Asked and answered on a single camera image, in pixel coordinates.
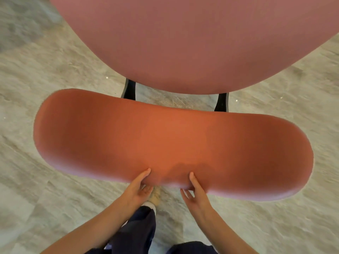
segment navy blue trousers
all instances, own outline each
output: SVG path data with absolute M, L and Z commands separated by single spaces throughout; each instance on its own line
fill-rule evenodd
M 141 206 L 127 224 L 113 235 L 105 249 L 91 249 L 86 254 L 147 254 L 155 233 L 155 214 Z M 166 254 L 217 254 L 212 246 L 191 241 L 172 246 Z

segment person's right arm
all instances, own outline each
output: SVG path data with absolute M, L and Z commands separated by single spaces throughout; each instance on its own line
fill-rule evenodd
M 214 248 L 220 254 L 257 254 L 213 209 L 204 189 L 200 186 L 193 172 L 189 174 L 189 179 L 194 186 L 194 196 L 188 190 L 180 189 L 181 196 L 199 228 L 210 240 Z

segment forearm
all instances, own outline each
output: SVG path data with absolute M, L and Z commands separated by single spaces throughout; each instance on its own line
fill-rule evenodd
M 220 254 L 257 254 L 212 208 L 197 219 L 197 224 Z
M 131 217 L 134 208 L 114 201 L 97 216 L 52 244 L 41 254 L 84 254 L 103 246 Z

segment marble floor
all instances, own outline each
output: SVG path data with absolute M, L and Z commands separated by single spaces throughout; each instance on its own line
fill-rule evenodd
M 81 88 L 120 96 L 125 78 L 79 40 L 48 0 L 0 0 L 0 253 L 39 253 L 115 200 L 126 184 L 62 174 L 37 153 L 32 125 L 53 91 Z M 213 110 L 217 96 L 171 94 L 137 86 L 137 99 Z M 231 112 L 296 123 L 315 166 L 293 197 L 252 202 L 210 196 L 224 220 L 259 253 L 339 253 L 339 35 L 277 75 L 232 92 Z M 178 189 L 159 188 L 150 253 L 208 240 Z

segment person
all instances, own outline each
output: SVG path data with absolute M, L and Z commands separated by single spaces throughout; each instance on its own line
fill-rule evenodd
M 41 254 L 146 254 L 155 233 L 155 206 L 147 202 L 153 186 L 142 185 L 148 169 L 134 179 L 125 192 L 97 216 L 68 233 Z M 167 254 L 257 253 L 213 209 L 193 172 L 189 179 L 194 196 L 180 189 L 182 198 L 201 231 L 213 246 L 199 241 L 171 247 Z

